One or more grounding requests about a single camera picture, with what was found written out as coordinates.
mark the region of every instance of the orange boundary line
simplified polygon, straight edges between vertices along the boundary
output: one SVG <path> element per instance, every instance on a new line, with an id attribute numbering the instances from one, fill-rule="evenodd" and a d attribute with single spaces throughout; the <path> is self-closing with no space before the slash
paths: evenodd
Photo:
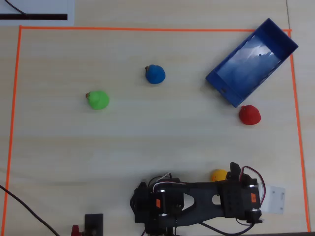
<path id="1" fill-rule="evenodd" d="M 288 36 L 291 38 L 291 32 L 290 31 L 288 32 Z M 292 81 L 293 81 L 293 92 L 294 92 L 295 112 L 296 112 L 296 121 L 297 121 L 297 131 L 298 131 L 298 135 L 299 135 L 299 144 L 300 144 L 300 156 L 301 156 L 301 167 L 302 167 L 302 180 L 303 180 L 305 217 L 306 217 L 307 231 L 311 232 L 309 203 L 308 203 L 309 201 L 308 201 L 308 194 L 307 194 L 305 162 L 304 162 L 304 152 L 303 152 L 303 142 L 302 142 L 302 131 L 301 131 L 301 122 L 300 122 L 300 111 L 299 111 L 299 102 L 298 102 L 298 98 L 297 98 L 297 89 L 296 89 L 293 54 L 290 55 L 290 62 L 291 62 L 291 73 L 292 73 Z"/>
<path id="2" fill-rule="evenodd" d="M 13 140 L 13 128 L 14 128 L 14 113 L 15 113 L 15 98 L 16 98 L 16 85 L 17 85 L 17 79 L 18 79 L 18 68 L 19 68 L 19 58 L 20 58 L 21 33 L 22 33 L 22 27 L 19 26 L 18 45 L 17 45 L 17 49 L 16 49 L 16 58 L 15 58 L 15 71 L 14 71 L 13 95 L 12 95 L 12 108 L 11 108 L 11 125 L 10 125 L 8 163 L 7 163 L 7 167 L 6 167 L 6 179 L 5 179 L 5 188 L 6 188 L 6 189 L 9 189 L 9 179 L 10 179 L 11 154 L 12 154 L 12 140 Z M 1 236 L 4 236 L 7 201 L 8 201 L 8 193 L 6 192 L 6 193 L 4 194 Z"/>
<path id="3" fill-rule="evenodd" d="M 117 28 L 117 27 L 43 27 L 21 26 L 28 30 L 124 30 L 124 31 L 170 31 L 170 32 L 254 32 L 254 29 L 155 29 L 155 28 Z"/>
<path id="4" fill-rule="evenodd" d="M 8 151 L 8 162 L 7 162 L 7 171 L 6 171 L 6 181 L 5 181 L 5 188 L 6 189 L 9 189 L 12 141 L 13 141 L 13 130 L 14 130 L 16 87 L 17 87 L 17 77 L 18 77 L 18 67 L 19 67 L 19 58 L 20 58 L 22 29 L 26 29 L 26 30 L 124 30 L 124 31 L 168 31 L 168 32 L 253 32 L 253 31 L 255 31 L 254 29 L 154 29 L 154 28 L 113 28 L 113 27 L 19 26 L 18 43 L 17 43 L 17 51 L 16 51 L 16 59 L 15 59 L 13 95 L 12 95 L 9 151 Z M 283 31 L 287 32 L 288 36 L 291 37 L 292 29 L 283 29 Z M 296 119 L 297 119 L 297 129 L 298 129 L 298 135 L 299 135 L 299 145 L 300 145 L 300 155 L 301 155 L 303 193 L 304 193 L 304 203 L 305 203 L 305 216 L 306 216 L 307 230 L 308 230 L 308 232 L 310 232 L 311 231 L 311 224 L 310 224 L 310 215 L 309 215 L 309 207 L 308 207 L 308 194 L 307 194 L 307 184 L 306 184 L 306 174 L 305 174 L 305 162 L 304 162 L 302 132 L 301 132 L 301 123 L 300 123 L 300 114 L 299 114 L 299 105 L 298 105 L 298 97 L 297 97 L 297 89 L 296 89 L 293 55 L 290 56 L 290 62 L 291 62 L 291 72 L 292 72 L 294 101 L 295 101 L 295 112 L 296 112 Z M 0 236 L 4 236 L 6 209 L 7 209 L 7 193 L 4 194 L 2 228 L 1 228 L 1 235 Z"/>

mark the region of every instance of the yellow ball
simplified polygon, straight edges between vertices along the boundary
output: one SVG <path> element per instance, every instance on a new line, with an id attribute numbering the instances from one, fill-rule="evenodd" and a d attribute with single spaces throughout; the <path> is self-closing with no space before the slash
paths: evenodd
<path id="1" fill-rule="evenodd" d="M 215 170 L 211 173 L 210 181 L 214 182 L 214 181 L 225 180 L 226 175 L 227 175 L 226 170 Z"/>

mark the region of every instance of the blue box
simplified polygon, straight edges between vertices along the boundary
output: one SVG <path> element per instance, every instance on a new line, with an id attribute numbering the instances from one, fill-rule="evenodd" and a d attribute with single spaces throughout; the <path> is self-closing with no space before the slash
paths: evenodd
<path id="1" fill-rule="evenodd" d="M 237 107 L 297 48 L 268 18 L 206 80 Z"/>

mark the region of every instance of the wire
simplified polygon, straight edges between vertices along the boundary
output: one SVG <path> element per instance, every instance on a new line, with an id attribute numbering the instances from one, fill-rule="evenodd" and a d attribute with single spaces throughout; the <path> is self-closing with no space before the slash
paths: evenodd
<path id="1" fill-rule="evenodd" d="M 255 170 L 255 169 L 253 169 L 252 167 L 249 167 L 249 166 L 243 166 L 243 167 L 242 167 L 241 173 L 240 173 L 240 175 L 239 175 L 239 177 L 238 177 L 239 181 L 241 181 L 241 179 L 242 179 L 242 176 L 243 176 L 243 173 L 244 173 L 244 169 L 245 169 L 245 168 L 248 168 L 248 169 L 250 169 L 251 171 L 255 172 L 255 173 L 259 176 L 259 178 L 260 178 L 260 181 L 261 181 L 261 184 L 262 184 L 262 188 L 263 188 L 263 194 L 262 194 L 262 197 L 261 197 L 261 199 L 260 199 L 260 205 L 262 205 L 262 203 L 264 202 L 265 196 L 266 196 L 266 185 L 265 185 L 265 181 L 264 181 L 264 179 L 262 178 L 261 174 L 260 174 L 257 170 Z"/>
<path id="2" fill-rule="evenodd" d="M 182 185 L 185 185 L 185 183 L 179 183 L 179 182 L 170 182 L 170 181 L 164 181 L 164 182 L 158 182 L 158 183 L 155 183 L 155 185 L 153 185 L 153 192 L 154 192 L 154 189 L 155 187 L 158 185 L 158 184 L 162 184 L 162 183 L 174 183 L 174 184 L 182 184 Z"/>
<path id="3" fill-rule="evenodd" d="M 162 177 L 162 176 L 155 176 L 155 177 L 153 177 L 153 178 L 149 181 L 148 186 L 150 186 L 150 183 L 152 182 L 153 179 L 159 178 L 159 177 Z"/>
<path id="4" fill-rule="evenodd" d="M 243 223 L 239 222 L 237 218 L 235 218 L 235 220 L 236 220 L 236 222 L 239 223 L 240 225 L 251 226 L 250 224 L 243 224 Z"/>
<path id="5" fill-rule="evenodd" d="M 29 208 L 28 205 L 26 205 L 21 199 L 19 199 L 17 196 L 15 196 L 13 193 L 11 193 L 9 190 L 4 188 L 2 185 L 0 185 L 0 188 L 8 193 L 12 198 L 17 200 L 20 204 L 22 204 L 40 223 L 42 223 L 44 226 L 46 226 L 51 232 L 53 232 L 54 235 L 60 236 L 49 224 L 47 224 L 44 220 L 42 220 L 32 209 Z"/>
<path id="6" fill-rule="evenodd" d="M 162 177 L 162 176 L 155 176 L 155 177 L 153 177 L 153 178 L 149 181 L 148 186 L 150 186 L 150 184 L 151 184 L 151 182 L 153 181 L 153 179 L 159 178 L 159 179 L 156 181 L 156 182 L 158 182 L 159 180 L 165 178 L 166 175 L 169 175 L 169 178 L 172 178 L 172 174 L 171 174 L 171 173 L 167 173 L 167 174 L 165 174 L 163 177 Z"/>
<path id="7" fill-rule="evenodd" d="M 238 233 L 229 234 L 229 233 L 223 232 L 223 231 L 221 231 L 221 230 L 218 230 L 218 229 L 216 229 L 216 228 L 214 228 L 214 227 L 212 227 L 212 226 L 210 226 L 210 225 L 207 225 L 207 224 L 205 224 L 205 223 L 203 223 L 203 222 L 201 222 L 201 223 L 199 223 L 199 224 L 202 225 L 202 226 L 204 226 L 204 227 L 209 228 L 210 230 L 213 230 L 213 231 L 215 231 L 215 232 L 217 232 L 217 233 L 219 233 L 219 234 L 226 235 L 226 236 L 242 235 L 242 234 L 246 233 L 248 230 L 250 230 L 250 229 L 255 225 L 255 224 L 252 224 L 252 225 L 249 226 L 248 228 L 246 228 L 246 229 L 244 229 L 243 231 L 240 231 L 240 232 L 238 232 Z"/>
<path id="8" fill-rule="evenodd" d="M 163 179 L 163 178 L 165 178 L 167 175 L 169 175 L 170 173 L 168 172 L 168 173 L 166 173 L 165 175 L 163 175 L 161 178 L 159 178 L 158 180 L 157 180 L 157 182 L 159 181 L 159 180 L 161 180 L 161 179 Z"/>
<path id="9" fill-rule="evenodd" d="M 7 4 L 9 4 L 12 8 L 20 12 L 21 14 L 27 16 L 27 14 L 24 11 L 21 11 L 20 9 L 16 8 L 12 3 L 10 3 L 8 0 L 4 0 Z"/>

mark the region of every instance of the table surface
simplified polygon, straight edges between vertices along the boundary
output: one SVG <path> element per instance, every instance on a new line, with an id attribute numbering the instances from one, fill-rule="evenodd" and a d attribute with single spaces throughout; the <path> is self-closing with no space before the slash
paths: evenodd
<path id="1" fill-rule="evenodd" d="M 299 45 L 294 65 L 313 199 L 314 6 L 312 0 L 77 0 L 75 25 L 254 29 L 270 17 L 282 29 L 291 27 Z M 0 183 L 5 185 L 18 28 L 1 27 L 0 33 Z M 264 214 L 264 223 L 250 233 L 307 231 L 290 61 L 245 101 L 262 114 L 254 127 L 242 125 L 238 109 L 204 80 L 248 35 L 23 30 L 10 190 L 61 235 L 82 225 L 84 214 L 102 212 L 104 235 L 137 236 L 143 225 L 134 223 L 128 203 L 141 180 L 172 172 L 183 181 L 207 181 L 211 170 L 228 169 L 234 161 L 259 170 L 266 184 L 286 189 L 284 214 Z M 144 67 L 155 63 L 167 75 L 159 86 L 144 78 Z M 95 89 L 111 97 L 104 111 L 86 104 L 84 94 Z M 312 201 L 309 210 L 314 224 Z M 5 219 L 6 236 L 51 235 L 10 197 Z M 207 223 L 231 233 L 244 228 L 234 219 Z M 178 233 L 215 235 L 199 225 Z"/>

